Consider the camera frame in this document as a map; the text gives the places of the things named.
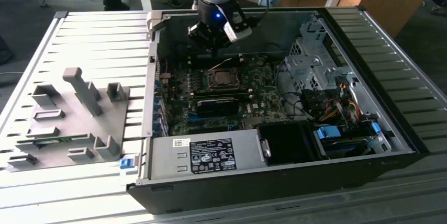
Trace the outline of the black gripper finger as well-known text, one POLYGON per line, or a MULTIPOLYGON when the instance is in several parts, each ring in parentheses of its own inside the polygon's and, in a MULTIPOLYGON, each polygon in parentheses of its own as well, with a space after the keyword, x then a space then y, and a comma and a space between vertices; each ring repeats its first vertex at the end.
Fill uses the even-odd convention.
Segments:
POLYGON ((232 42, 228 39, 228 36, 222 29, 214 31, 213 38, 213 56, 218 55, 218 51, 232 45, 232 42))
POLYGON ((188 27, 188 38, 198 48, 205 49, 210 57, 216 56, 212 31, 204 23, 196 23, 188 27))

